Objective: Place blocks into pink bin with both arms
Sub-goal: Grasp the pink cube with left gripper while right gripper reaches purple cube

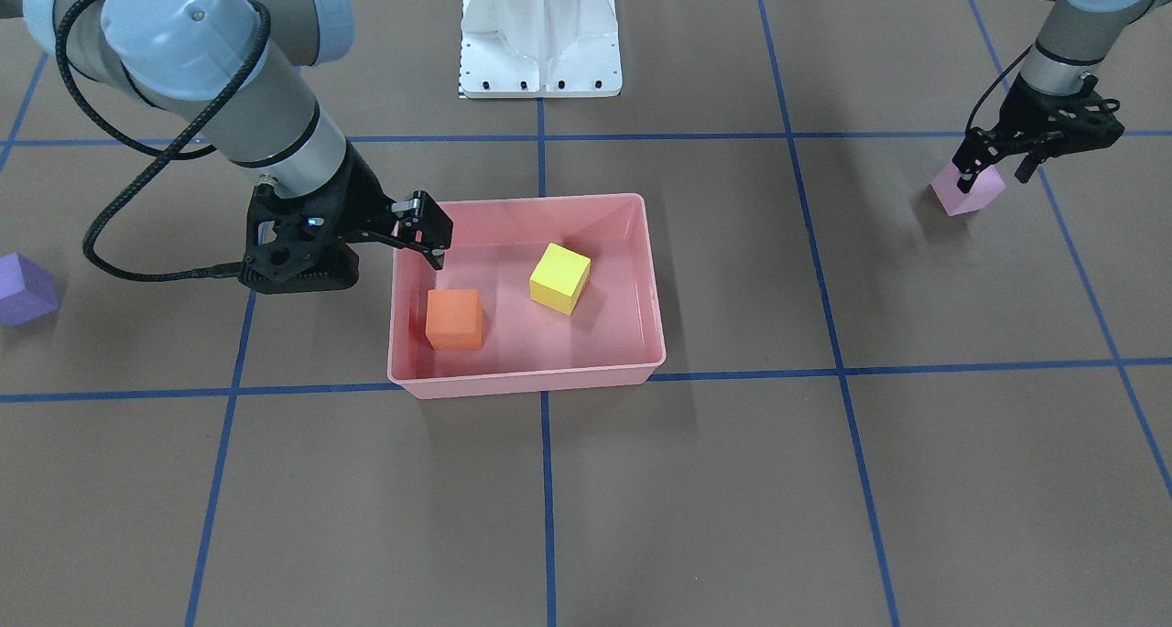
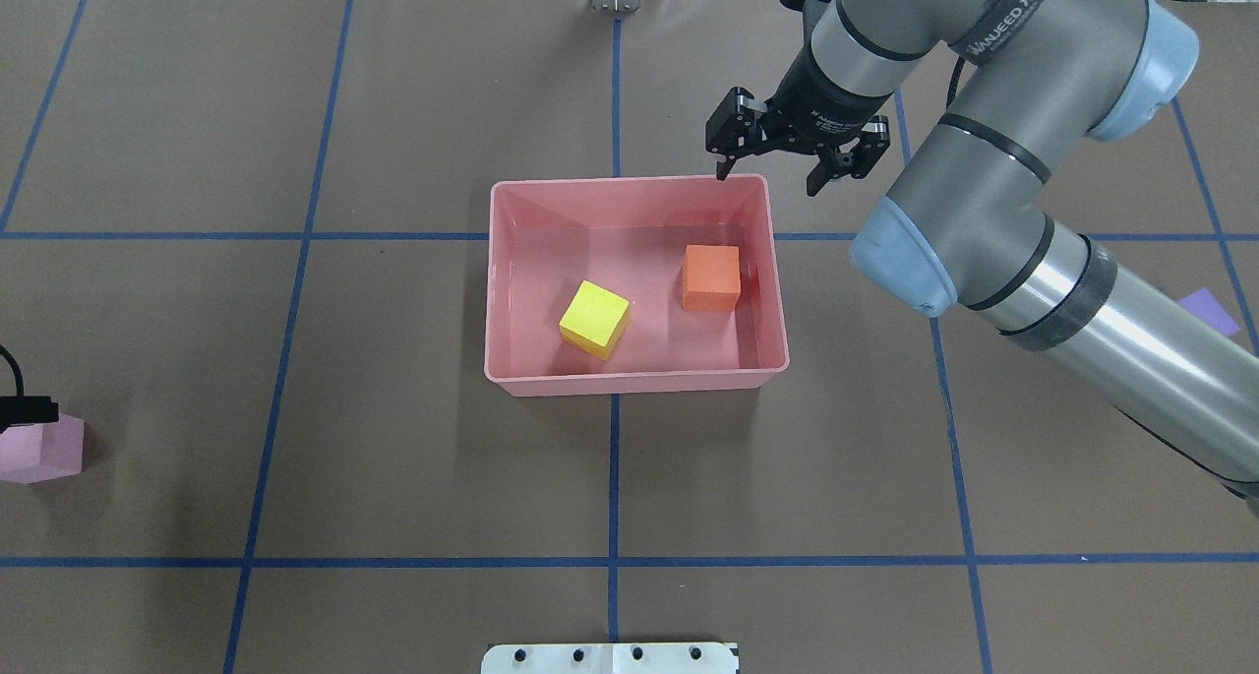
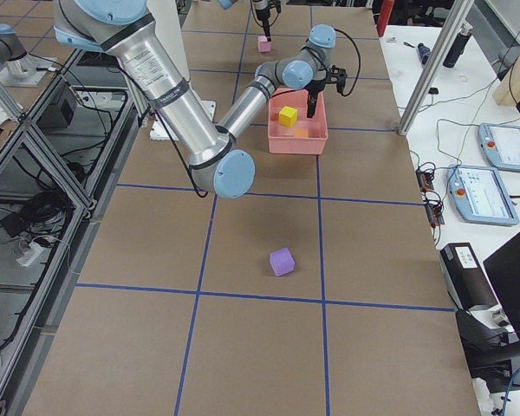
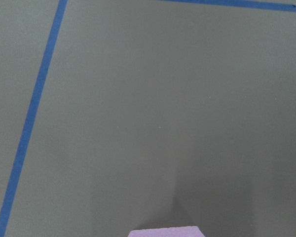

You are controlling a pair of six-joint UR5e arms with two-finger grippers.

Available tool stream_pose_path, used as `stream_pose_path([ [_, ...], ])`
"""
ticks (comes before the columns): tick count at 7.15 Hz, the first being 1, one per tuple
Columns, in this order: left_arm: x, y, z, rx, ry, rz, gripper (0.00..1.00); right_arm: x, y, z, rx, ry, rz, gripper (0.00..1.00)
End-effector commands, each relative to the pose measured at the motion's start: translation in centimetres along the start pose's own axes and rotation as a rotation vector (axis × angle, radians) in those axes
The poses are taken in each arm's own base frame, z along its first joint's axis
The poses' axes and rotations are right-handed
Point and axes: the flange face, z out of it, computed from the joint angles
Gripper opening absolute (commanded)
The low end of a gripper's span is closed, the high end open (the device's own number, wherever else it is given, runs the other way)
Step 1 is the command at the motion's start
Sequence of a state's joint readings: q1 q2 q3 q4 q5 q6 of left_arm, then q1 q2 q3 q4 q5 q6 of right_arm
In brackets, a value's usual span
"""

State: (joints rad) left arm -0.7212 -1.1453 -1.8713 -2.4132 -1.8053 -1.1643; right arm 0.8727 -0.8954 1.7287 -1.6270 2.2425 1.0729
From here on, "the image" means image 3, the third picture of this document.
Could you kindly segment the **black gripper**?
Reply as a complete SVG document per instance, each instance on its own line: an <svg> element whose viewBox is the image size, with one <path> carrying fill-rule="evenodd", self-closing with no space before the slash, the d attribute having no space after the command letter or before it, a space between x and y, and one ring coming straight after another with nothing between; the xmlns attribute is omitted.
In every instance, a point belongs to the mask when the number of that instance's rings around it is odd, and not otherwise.
<svg viewBox="0 0 520 416"><path fill-rule="evenodd" d="M317 107L317 95L322 92L328 81L328 72L324 71L323 74L317 79L313 79L307 85L308 100L307 100L307 118L312 119L315 116Z"/></svg>
<svg viewBox="0 0 520 416"><path fill-rule="evenodd" d="M263 33L267 42L271 41L270 33L270 1L269 0L253 0L253 9L257 19L261 22Z"/></svg>

